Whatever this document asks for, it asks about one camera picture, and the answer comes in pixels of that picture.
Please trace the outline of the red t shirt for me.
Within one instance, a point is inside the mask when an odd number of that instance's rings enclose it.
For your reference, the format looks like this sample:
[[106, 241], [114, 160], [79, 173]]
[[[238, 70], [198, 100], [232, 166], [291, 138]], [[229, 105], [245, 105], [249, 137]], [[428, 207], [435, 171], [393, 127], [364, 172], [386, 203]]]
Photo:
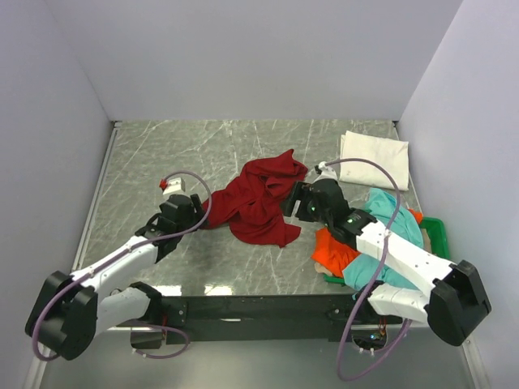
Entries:
[[279, 156], [248, 161], [226, 188], [203, 203], [209, 211], [206, 229], [228, 225], [240, 241], [283, 248], [295, 241], [301, 229], [287, 224], [281, 203], [293, 185], [307, 175], [307, 167], [289, 149]]

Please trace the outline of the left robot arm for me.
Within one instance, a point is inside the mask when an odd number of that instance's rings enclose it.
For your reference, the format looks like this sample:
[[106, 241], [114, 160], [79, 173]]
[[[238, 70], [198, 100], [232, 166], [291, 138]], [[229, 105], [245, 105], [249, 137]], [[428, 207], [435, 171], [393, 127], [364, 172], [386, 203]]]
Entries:
[[172, 194], [159, 208], [113, 253], [79, 271], [56, 271], [45, 279], [25, 325], [38, 359], [71, 361], [96, 336], [129, 321], [176, 331], [180, 322], [158, 290], [144, 282], [121, 287], [127, 278], [172, 253], [182, 237], [207, 218], [196, 194]]

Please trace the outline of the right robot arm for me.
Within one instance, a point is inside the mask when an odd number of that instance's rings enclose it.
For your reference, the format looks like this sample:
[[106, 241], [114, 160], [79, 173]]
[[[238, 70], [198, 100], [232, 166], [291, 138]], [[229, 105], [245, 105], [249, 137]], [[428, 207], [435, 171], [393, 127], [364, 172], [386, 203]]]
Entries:
[[320, 222], [333, 238], [404, 276], [413, 289], [374, 280], [357, 293], [351, 316], [374, 323], [395, 316], [429, 328], [447, 344], [461, 345], [491, 313], [478, 269], [439, 258], [413, 245], [364, 210], [350, 207], [336, 180], [296, 182], [281, 209], [300, 221]]

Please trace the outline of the orange t shirt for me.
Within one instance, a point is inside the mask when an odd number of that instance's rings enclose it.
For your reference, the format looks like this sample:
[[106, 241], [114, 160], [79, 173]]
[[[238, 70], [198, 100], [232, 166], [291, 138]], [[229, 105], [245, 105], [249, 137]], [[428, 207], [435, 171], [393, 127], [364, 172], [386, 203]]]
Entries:
[[[423, 214], [411, 208], [401, 209], [391, 230], [400, 237], [426, 251], [430, 250], [430, 239], [424, 237], [420, 224]], [[377, 259], [338, 242], [331, 233], [322, 228], [315, 233], [316, 243], [311, 258], [315, 261], [317, 272], [327, 276], [343, 278], [348, 284], [359, 282], [365, 284], [379, 265]]]

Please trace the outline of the teal t shirt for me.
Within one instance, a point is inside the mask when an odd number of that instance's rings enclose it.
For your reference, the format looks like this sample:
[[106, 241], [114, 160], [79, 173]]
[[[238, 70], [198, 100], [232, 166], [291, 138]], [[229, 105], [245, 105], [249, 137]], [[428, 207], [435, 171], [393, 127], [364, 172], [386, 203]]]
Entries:
[[[368, 196], [368, 200], [365, 202], [364, 206], [363, 206], [363, 210], [370, 213], [372, 216], [374, 216], [379, 222], [381, 222], [384, 226], [386, 226], [388, 224], [388, 222], [390, 221], [393, 213], [395, 212], [395, 209], [396, 209], [396, 206], [397, 206], [397, 199], [389, 194], [388, 192], [384, 191], [384, 190], [381, 190], [381, 189], [376, 189], [376, 188], [372, 188], [370, 189], [369, 191], [369, 196]], [[404, 204], [402, 204], [399, 208], [398, 208], [398, 213], [399, 211], [403, 209], [403, 210], [407, 210], [407, 208], [405, 207]], [[395, 232], [392, 232], [392, 235], [391, 235], [391, 238], [389, 239], [389, 244], [388, 244], [388, 257], [386, 258], [385, 260], [385, 263], [384, 265], [387, 265], [388, 267], [390, 267], [391, 269], [393, 269], [395, 272], [399, 273], [397, 270], [395, 270], [393, 267], [389, 266], [389, 264], [392, 262], [392, 255], [394, 254], [395, 252], [395, 249], [397, 247], [397, 241], [396, 241], [396, 236], [398, 236], [400, 239], [399, 239], [399, 242], [403, 242], [403, 241], [407, 241], [405, 240], [403, 237], [400, 237], [399, 235], [397, 235]], [[408, 244], [407, 246], [411, 246], [411, 245], [414, 245], [413, 243], [407, 241]], [[361, 286], [360, 289], [354, 289], [354, 290], [361, 290], [363, 287], [365, 287], [367, 284], [365, 284], [364, 286]], [[407, 281], [407, 285], [406, 286], [410, 286], [413, 285], [414, 290], [418, 290], [418, 288], [412, 283], [410, 282], [409, 280]]]

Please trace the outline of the folded white t shirt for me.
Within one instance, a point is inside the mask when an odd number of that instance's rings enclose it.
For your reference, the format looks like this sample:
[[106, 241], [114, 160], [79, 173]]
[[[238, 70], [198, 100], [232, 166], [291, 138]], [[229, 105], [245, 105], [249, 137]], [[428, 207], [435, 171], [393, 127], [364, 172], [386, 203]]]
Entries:
[[[341, 136], [341, 159], [369, 160], [387, 171], [398, 190], [407, 191], [410, 184], [409, 143], [346, 131]], [[341, 163], [342, 182], [392, 189], [393, 185], [375, 166], [365, 162]]]

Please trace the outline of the green plastic bin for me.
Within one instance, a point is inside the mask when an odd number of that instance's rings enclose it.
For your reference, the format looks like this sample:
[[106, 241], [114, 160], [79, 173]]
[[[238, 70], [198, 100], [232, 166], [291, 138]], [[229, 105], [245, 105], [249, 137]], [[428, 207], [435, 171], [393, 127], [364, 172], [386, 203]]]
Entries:
[[[420, 224], [420, 228], [425, 229], [428, 237], [431, 239], [431, 254], [434, 254], [442, 259], [449, 259], [450, 252], [443, 221], [424, 216], [423, 221]], [[330, 276], [326, 276], [325, 274], [323, 275], [324, 280], [329, 283], [346, 285], [344, 280], [340, 280], [335, 277], [332, 278]]]

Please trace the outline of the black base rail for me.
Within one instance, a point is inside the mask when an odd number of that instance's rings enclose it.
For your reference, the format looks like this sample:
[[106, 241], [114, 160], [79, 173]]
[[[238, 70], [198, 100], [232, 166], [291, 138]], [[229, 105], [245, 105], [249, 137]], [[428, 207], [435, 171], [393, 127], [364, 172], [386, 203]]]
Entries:
[[162, 304], [152, 320], [125, 324], [178, 328], [192, 341], [338, 341], [355, 300], [351, 294], [185, 296], [165, 297]]

